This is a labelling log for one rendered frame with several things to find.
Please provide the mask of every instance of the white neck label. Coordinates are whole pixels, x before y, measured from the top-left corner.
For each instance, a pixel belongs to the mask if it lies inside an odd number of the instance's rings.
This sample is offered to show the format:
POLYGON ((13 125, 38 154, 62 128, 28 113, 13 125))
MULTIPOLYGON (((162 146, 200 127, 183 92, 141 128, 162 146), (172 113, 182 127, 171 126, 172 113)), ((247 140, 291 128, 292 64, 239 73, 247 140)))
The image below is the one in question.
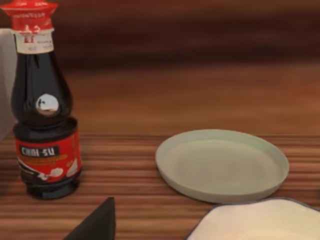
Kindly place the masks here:
POLYGON ((54 50, 52 33, 15 34, 16 51, 20 54, 44 54, 54 50))

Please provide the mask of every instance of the wooden table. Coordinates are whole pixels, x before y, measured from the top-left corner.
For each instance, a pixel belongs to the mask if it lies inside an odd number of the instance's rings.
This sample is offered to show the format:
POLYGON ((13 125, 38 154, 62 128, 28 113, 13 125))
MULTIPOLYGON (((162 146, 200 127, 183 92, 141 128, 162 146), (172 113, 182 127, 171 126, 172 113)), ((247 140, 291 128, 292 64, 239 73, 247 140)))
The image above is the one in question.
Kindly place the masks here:
MULTIPOLYGON (((320 135, 262 135, 287 155, 290 174, 273 196, 320 208, 320 135)), ((116 201, 116 240, 182 240, 212 204, 179 195, 160 178, 154 159, 164 136, 81 135, 79 190, 40 201, 19 181, 12 138, 0 145, 2 240, 62 240, 107 197, 116 201)))

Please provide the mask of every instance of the red label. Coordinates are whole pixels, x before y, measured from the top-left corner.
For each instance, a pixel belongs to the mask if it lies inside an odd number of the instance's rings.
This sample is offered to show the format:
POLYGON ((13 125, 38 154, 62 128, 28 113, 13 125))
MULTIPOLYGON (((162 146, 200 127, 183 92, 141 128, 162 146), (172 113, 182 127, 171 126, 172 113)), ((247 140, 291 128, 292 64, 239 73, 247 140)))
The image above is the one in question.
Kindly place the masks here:
POLYGON ((77 174, 82 168, 78 132, 49 143, 16 142, 21 178, 33 184, 55 183, 77 174))
POLYGON ((12 18, 12 29, 26 34, 51 30, 51 15, 57 7, 58 4, 45 0, 14 0, 0 6, 12 18))

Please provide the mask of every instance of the red bottle cap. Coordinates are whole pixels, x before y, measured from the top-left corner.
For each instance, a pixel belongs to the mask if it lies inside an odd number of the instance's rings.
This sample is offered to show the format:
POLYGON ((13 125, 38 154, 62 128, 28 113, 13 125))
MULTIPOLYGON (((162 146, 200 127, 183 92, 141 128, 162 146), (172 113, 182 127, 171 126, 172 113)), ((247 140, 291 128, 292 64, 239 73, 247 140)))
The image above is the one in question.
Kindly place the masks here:
POLYGON ((13 0, 0 8, 12 18, 12 30, 21 34, 37 34, 53 29, 51 15, 58 4, 46 0, 13 0))

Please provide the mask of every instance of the bottle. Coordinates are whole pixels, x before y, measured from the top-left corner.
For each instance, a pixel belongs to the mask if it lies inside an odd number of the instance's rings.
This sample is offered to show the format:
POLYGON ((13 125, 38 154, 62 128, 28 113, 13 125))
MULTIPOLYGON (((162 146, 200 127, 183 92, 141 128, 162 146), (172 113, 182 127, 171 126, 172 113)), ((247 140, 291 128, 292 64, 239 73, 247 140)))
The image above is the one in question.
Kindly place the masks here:
POLYGON ((14 0, 0 7, 12 17, 17 49, 11 106, 21 180, 32 197, 59 199, 78 188, 82 162, 72 95, 52 40, 58 5, 14 0))

